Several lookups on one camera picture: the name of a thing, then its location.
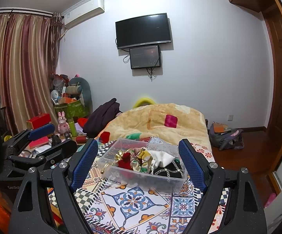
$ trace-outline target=red box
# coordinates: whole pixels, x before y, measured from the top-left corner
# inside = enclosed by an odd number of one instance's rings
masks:
[[[33,117],[26,121],[29,129],[37,129],[51,122],[50,114],[42,113],[39,116]]]

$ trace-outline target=blue gripper pad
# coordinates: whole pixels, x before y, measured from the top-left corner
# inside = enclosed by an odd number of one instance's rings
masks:
[[[207,185],[205,183],[205,178],[204,178],[204,172],[189,149],[191,144],[187,141],[190,144],[188,146],[184,140],[181,140],[179,142],[180,157],[184,163],[185,168],[187,169],[187,172],[190,175],[190,179],[192,180],[193,185],[204,193],[207,190]]]
[[[44,125],[40,128],[37,128],[31,131],[28,135],[28,140],[30,141],[38,140],[44,136],[54,133],[54,131],[55,131],[55,126],[49,123],[47,125]]]
[[[85,151],[85,153],[73,172],[73,182],[70,185],[70,189],[73,193],[84,184],[93,161],[98,154],[98,142],[96,140],[92,140],[90,145],[85,144],[82,150],[80,152],[76,152],[75,154],[82,153],[83,151]]]

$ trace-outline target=wooden door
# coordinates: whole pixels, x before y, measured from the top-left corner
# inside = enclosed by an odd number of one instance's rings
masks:
[[[274,63],[274,91],[267,132],[274,146],[282,145],[282,15],[274,5],[264,13],[267,24]]]

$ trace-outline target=black velvet pouch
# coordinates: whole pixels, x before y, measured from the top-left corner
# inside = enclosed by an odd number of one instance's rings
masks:
[[[171,177],[171,178],[183,178],[183,172],[180,165],[180,160],[175,159],[166,167],[157,167],[154,170],[154,175]]]

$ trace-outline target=air conditioner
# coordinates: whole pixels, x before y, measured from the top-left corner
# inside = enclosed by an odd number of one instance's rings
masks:
[[[104,0],[88,1],[64,15],[65,26],[70,29],[102,13],[104,13]]]

